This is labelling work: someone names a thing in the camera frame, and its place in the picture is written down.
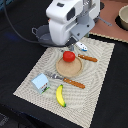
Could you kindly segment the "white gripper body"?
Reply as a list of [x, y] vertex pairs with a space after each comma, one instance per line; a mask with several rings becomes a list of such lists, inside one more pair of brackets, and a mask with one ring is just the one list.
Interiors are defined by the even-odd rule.
[[100, 0], [53, 0], [46, 9], [51, 40], [59, 46], [79, 41], [99, 14]]

